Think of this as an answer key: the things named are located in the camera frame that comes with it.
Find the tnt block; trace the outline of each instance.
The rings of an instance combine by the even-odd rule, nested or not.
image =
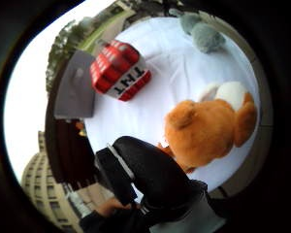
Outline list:
[[[121,101],[132,99],[151,78],[146,62],[128,43],[106,44],[90,66],[92,87]]]

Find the white fabric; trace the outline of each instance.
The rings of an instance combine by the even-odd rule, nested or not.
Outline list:
[[[259,109],[253,70],[243,52],[229,38],[220,51],[205,54],[193,46],[192,38],[181,30],[177,18],[157,17],[132,25],[117,39],[130,43],[141,53],[152,79],[128,102],[96,94],[94,116],[85,120],[94,151],[121,136],[133,136],[157,145],[163,138],[166,113],[182,100],[197,100],[209,83],[241,81]],[[207,183],[212,191],[242,165],[254,136],[255,133],[241,148],[233,148],[227,156],[215,159],[188,176]]]

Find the stuffed animal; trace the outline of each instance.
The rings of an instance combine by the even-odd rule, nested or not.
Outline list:
[[[179,17],[183,31],[192,36],[194,45],[201,52],[216,51],[225,42],[224,37],[213,27],[203,22],[198,14],[183,13],[177,9],[171,9],[170,14]]]
[[[184,100],[166,115],[167,145],[158,147],[190,173],[225,156],[232,146],[241,147],[256,120],[253,98],[240,82],[211,84],[199,102]]]

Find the orange teddy bear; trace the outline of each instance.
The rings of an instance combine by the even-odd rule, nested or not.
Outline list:
[[[167,147],[184,172],[225,156],[233,145],[241,147],[254,131],[257,110],[251,94],[240,82],[211,84],[200,102],[184,100],[165,117]]]

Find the teddy bear ear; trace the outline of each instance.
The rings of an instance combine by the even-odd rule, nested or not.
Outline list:
[[[234,144],[241,147],[254,131],[257,120],[257,110],[250,93],[244,97],[242,107],[236,112]]]
[[[195,102],[184,100],[178,103],[167,115],[166,126],[181,129],[190,124],[195,114]]]

